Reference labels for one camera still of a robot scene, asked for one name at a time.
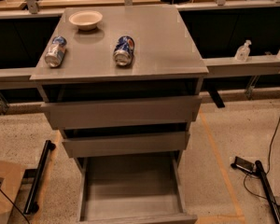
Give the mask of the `grey drawer cabinet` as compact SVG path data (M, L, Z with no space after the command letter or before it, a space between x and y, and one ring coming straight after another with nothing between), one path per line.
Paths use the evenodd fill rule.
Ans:
M32 74L81 173L78 224L195 224L178 166L207 68L178 10L102 7L82 32L66 10L62 64Z

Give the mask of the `top grey drawer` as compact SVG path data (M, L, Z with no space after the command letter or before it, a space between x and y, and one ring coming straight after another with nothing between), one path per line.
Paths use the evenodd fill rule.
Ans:
M196 120L202 98L174 96L70 103L41 106L53 129L135 126Z

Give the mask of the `middle grey drawer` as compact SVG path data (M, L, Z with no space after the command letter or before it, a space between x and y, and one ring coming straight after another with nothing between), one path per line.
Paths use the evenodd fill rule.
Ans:
M189 132L140 133L63 140L70 158L185 150Z

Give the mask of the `open bottom grey drawer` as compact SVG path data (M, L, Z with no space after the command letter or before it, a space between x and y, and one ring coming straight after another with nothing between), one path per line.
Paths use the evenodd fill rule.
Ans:
M195 224L170 152L83 160L77 224Z

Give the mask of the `center blue soda can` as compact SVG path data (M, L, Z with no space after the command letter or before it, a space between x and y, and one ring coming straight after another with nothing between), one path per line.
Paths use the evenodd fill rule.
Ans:
M133 39L128 35L121 36L114 48L113 60L118 66L130 65L133 61L133 53Z

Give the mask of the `blue soda can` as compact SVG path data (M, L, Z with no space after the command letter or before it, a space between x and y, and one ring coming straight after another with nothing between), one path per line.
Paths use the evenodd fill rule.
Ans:
M58 67L66 52L67 41L63 36L55 36L51 45L45 55L45 62L48 66L55 68Z
M133 61L133 53L133 39L128 35L121 36L114 48L113 60L118 66L130 65Z

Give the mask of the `left blue soda can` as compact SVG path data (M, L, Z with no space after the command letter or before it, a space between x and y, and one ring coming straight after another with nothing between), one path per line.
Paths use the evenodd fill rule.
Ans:
M51 45L45 55L45 62L48 66L55 68L58 67L66 52L67 41L63 36L55 36Z

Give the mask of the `white paper bowl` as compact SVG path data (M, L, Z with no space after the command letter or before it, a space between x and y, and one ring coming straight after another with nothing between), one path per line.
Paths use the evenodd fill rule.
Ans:
M69 21L81 31L91 31L97 27L103 15L98 11L84 10L72 14Z

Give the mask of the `clear sanitizer pump bottle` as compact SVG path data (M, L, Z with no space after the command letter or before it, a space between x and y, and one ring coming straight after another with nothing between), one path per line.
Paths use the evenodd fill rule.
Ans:
M246 40L244 44L238 48L236 54L234 56L235 60L238 62L246 62L250 53L250 45L252 42L250 40Z

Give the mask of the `black floor power box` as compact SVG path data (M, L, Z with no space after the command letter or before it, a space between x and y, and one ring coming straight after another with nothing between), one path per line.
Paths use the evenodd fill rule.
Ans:
M246 161L238 156L235 157L234 162L231 164L233 169L240 169L244 172L252 174L254 172L254 163Z

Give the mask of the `right black floor bar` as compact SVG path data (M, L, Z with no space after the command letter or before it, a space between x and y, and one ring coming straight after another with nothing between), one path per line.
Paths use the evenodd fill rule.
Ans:
M261 161L255 161L255 165L256 165L257 174L259 176L259 179L261 181L261 184L262 184L264 192L265 192L265 196L267 198L268 204L269 204L269 206L271 208L271 212L273 214L274 223L280 224L279 208L278 208L276 200L273 196L273 192L272 192L269 180L267 178L267 175L264 171L263 165L262 165Z

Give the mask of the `black floor bar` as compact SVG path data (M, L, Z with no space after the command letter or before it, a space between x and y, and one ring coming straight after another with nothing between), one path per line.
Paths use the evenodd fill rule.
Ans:
M271 212L273 214L274 223L280 224L279 208L278 208L276 200L273 196L273 192L272 192L269 180L267 178L267 175L264 171L263 165L262 165L261 161L255 161L255 165L256 165L257 174L259 176L259 179L261 181L261 184L262 184L264 192L265 192L265 196L267 198L268 204L269 204L269 206L271 208Z
M45 166L46 166L48 154L51 151L53 151L55 148L56 148L56 145L54 143L52 143L50 140L47 140L43 147L41 157L40 157L37 167L35 169L26 169L25 170L24 176L26 178L33 179L32 186L30 188L29 195L28 195L28 198L27 198L24 210L23 210L23 213L25 215L30 215L30 214L36 213L39 209L39 205L37 203L36 196L39 191L40 182L41 182L41 178L42 178Z

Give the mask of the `left black floor bar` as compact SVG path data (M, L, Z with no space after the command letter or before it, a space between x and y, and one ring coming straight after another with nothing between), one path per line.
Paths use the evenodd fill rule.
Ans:
M46 166L48 154L51 151L53 151L55 148L56 148L56 145L54 143L52 143L50 140L47 140L43 147L41 157L40 157L37 167L35 169L26 169L25 170L24 176L26 178L33 179L32 186L30 188L29 195L28 195L28 198L27 198L24 210L23 210L23 213L25 215L30 215L30 214L36 213L39 209L39 205L37 203L36 196L39 191L40 182L41 182L41 178L42 178L45 166Z

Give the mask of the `cardboard box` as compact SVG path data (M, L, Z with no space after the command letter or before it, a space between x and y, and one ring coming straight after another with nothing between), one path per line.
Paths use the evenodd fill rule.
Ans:
M0 224L7 224L13 205L21 187L25 166L0 160Z

